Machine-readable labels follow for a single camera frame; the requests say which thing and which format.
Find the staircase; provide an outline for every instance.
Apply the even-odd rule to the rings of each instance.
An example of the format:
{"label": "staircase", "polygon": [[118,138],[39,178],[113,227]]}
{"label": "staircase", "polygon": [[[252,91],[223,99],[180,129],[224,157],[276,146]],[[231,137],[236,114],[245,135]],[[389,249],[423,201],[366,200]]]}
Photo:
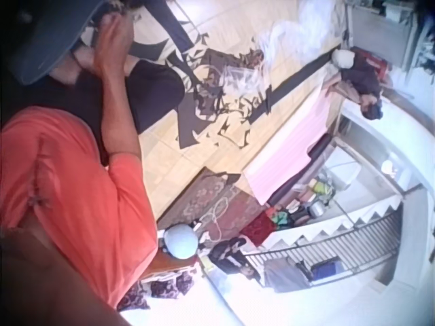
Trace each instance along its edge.
{"label": "staircase", "polygon": [[327,237],[324,240],[290,248],[247,254],[246,258],[258,271],[263,270],[269,259],[289,257],[295,262],[304,261],[311,266],[333,257],[340,257],[344,271],[340,274],[313,281],[312,286],[347,278],[395,258],[399,251],[402,229],[402,205],[397,211],[384,217],[374,218],[369,223],[359,222],[352,230]]}
{"label": "staircase", "polygon": [[350,230],[355,223],[368,223],[373,217],[384,216],[388,210],[396,210],[401,203],[399,195],[390,196],[358,210],[342,213],[324,221],[313,221],[299,228],[275,231],[262,243],[266,250],[273,250],[277,243],[292,246],[298,239],[311,242],[321,234],[333,236],[340,229]]}

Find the white helmet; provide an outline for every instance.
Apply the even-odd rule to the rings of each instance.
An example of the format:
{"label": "white helmet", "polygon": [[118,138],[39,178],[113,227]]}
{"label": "white helmet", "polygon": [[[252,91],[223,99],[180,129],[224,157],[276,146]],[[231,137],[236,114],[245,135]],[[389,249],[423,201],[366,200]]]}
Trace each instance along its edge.
{"label": "white helmet", "polygon": [[187,224],[171,226],[163,234],[164,245],[175,258],[187,259],[196,254],[198,236]]}

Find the black pants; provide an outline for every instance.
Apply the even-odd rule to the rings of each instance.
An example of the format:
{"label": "black pants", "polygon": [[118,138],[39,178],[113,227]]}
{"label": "black pants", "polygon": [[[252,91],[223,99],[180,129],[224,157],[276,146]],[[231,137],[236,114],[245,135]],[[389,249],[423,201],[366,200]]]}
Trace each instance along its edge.
{"label": "black pants", "polygon": [[[101,136],[103,87],[96,75],[82,70],[74,86],[65,86],[47,76],[23,87],[3,71],[1,87],[2,127],[15,113],[31,105],[64,110],[89,125],[105,161]],[[126,89],[139,134],[176,108],[184,97],[183,82],[174,70],[144,60],[126,78]]]}

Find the red cloth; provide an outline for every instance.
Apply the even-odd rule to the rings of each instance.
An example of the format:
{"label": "red cloth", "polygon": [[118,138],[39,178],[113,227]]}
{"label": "red cloth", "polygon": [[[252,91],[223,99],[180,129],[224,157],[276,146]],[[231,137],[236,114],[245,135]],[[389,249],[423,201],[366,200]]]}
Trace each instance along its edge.
{"label": "red cloth", "polygon": [[258,247],[267,237],[277,230],[277,226],[267,215],[266,211],[261,212],[251,223],[241,230],[241,234],[247,236],[252,243]]}

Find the light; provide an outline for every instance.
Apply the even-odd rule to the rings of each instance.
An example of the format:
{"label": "light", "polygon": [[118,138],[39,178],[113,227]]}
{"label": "light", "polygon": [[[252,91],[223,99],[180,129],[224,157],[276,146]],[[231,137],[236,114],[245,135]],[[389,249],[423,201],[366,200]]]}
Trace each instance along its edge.
{"label": "light", "polygon": [[384,161],[381,166],[381,171],[386,175],[394,176],[393,162],[390,160]]}

